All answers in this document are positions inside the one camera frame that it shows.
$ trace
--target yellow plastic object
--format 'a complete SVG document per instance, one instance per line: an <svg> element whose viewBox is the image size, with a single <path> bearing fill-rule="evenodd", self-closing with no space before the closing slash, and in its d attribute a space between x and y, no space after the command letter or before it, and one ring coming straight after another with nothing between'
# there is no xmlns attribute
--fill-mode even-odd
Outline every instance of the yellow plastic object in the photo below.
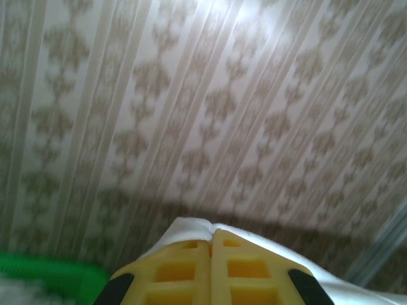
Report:
<svg viewBox="0 0 407 305"><path fill-rule="evenodd" d="M304 266L229 231L217 230L211 259L212 305L304 305L288 271Z"/></svg>
<svg viewBox="0 0 407 305"><path fill-rule="evenodd" d="M210 253L206 241L184 241L119 269L132 273L121 305L208 305Z"/></svg>
<svg viewBox="0 0 407 305"><path fill-rule="evenodd" d="M134 275L121 305L305 305L290 269L304 266L229 231L184 241L117 271Z"/></svg>

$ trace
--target green plastic object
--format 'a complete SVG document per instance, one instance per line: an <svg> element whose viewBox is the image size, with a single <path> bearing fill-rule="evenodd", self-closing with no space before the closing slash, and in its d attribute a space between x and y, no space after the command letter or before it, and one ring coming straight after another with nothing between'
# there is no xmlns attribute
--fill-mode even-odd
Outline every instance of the green plastic object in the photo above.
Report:
<svg viewBox="0 0 407 305"><path fill-rule="evenodd" d="M21 280L41 280L47 292L91 305L109 281L100 268L75 262L0 253L0 273Z"/></svg>

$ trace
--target white cloth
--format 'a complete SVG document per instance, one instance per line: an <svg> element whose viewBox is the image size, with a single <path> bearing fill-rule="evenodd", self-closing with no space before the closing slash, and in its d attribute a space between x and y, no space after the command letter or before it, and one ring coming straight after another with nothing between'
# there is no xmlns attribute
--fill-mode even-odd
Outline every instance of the white cloth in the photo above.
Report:
<svg viewBox="0 0 407 305"><path fill-rule="evenodd" d="M163 234L160 240L150 250L143 254L142 257L152 254L163 247L178 241L211 241L212 236L217 229L230 231L233 234L268 249L269 251L305 266L312 272L336 305L407 305L407 295L382 294L363 289L337 278L325 269L314 264L312 261L306 259L304 256L278 243L225 224L212 224L205 219L177 218Z"/></svg>

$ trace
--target damask pattern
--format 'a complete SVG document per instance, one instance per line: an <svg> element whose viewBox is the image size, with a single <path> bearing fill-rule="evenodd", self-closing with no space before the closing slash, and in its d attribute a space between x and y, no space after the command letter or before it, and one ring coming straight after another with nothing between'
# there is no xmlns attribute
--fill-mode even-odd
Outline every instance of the damask pattern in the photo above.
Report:
<svg viewBox="0 0 407 305"><path fill-rule="evenodd" d="M0 8L1 249L113 270L194 216L344 276L405 202L403 0Z"/></svg>

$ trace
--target green basket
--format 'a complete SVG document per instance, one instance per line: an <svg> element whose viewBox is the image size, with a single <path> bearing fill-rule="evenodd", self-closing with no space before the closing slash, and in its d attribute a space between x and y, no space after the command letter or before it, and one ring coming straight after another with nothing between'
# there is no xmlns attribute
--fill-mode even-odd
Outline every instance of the green basket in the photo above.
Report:
<svg viewBox="0 0 407 305"><path fill-rule="evenodd" d="M109 281L100 268L75 262L0 253L0 273L10 278L41 280L48 293L91 305Z"/></svg>

